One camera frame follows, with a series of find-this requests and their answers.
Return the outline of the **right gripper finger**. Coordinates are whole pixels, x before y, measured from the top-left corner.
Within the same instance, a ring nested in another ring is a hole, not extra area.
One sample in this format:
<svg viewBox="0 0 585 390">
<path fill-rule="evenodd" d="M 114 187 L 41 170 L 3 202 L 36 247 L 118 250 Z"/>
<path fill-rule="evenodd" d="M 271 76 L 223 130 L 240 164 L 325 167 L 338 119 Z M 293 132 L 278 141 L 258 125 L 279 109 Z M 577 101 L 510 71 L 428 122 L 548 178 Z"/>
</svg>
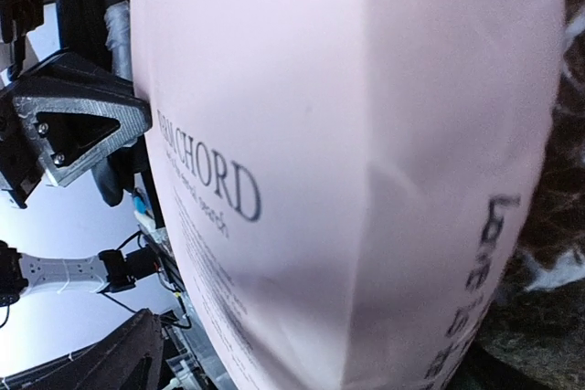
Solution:
<svg viewBox="0 0 585 390">
<path fill-rule="evenodd" d="M 163 362 L 160 317 L 142 309 L 101 341 L 1 379 L 3 389 L 156 389 Z"/>
</svg>

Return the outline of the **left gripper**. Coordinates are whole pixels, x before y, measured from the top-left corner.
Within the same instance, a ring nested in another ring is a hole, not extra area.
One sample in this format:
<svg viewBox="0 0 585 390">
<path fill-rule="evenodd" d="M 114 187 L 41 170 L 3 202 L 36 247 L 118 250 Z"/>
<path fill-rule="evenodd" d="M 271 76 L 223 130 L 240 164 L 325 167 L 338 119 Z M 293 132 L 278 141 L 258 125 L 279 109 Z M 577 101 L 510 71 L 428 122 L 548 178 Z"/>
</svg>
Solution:
<svg viewBox="0 0 585 390">
<path fill-rule="evenodd" d="M 44 24 L 44 0 L 1 0 L 1 196 L 25 207 L 43 178 L 65 187 L 151 127 L 133 84 L 60 50 L 25 70 L 27 34 Z"/>
</svg>

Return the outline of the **pink Warm Chord book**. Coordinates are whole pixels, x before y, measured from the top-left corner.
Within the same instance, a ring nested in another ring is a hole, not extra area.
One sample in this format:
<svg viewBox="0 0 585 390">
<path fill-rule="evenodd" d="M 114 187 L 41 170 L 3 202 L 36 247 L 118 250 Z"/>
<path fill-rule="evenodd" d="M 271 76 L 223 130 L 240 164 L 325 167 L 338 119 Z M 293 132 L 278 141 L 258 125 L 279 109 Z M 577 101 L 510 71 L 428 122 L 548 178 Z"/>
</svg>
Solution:
<svg viewBox="0 0 585 390">
<path fill-rule="evenodd" d="M 131 0 L 170 243 L 240 389 L 443 389 L 514 251 L 564 0 Z"/>
</svg>

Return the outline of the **black student bag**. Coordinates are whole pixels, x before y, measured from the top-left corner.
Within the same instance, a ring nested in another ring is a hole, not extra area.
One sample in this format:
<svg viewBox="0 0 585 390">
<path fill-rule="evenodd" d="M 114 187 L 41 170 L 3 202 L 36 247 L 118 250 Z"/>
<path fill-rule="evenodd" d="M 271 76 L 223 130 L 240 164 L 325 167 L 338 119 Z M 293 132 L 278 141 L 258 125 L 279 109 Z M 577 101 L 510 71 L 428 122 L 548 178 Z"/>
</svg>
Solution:
<svg viewBox="0 0 585 390">
<path fill-rule="evenodd" d="M 133 79 L 130 0 L 57 0 L 60 45 L 100 68 L 128 81 Z M 132 193 L 135 176 L 150 169 L 144 137 L 100 160 L 91 173 L 108 206 Z"/>
</svg>

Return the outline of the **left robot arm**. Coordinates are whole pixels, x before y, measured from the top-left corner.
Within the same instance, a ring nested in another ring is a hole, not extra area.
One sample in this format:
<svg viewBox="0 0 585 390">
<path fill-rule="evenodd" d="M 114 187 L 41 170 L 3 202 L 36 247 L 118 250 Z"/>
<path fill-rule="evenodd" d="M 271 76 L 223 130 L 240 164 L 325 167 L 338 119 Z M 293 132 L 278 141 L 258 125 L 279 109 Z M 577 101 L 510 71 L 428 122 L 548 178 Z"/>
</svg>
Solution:
<svg viewBox="0 0 585 390">
<path fill-rule="evenodd" d="M 44 22 L 44 0 L 1 0 L 1 191 L 24 209 L 43 179 L 67 186 L 152 126 L 130 81 L 61 49 L 30 69 L 27 33 Z M 1 304 L 37 292 L 117 292 L 133 286 L 120 250 L 40 258 L 1 245 Z"/>
</svg>

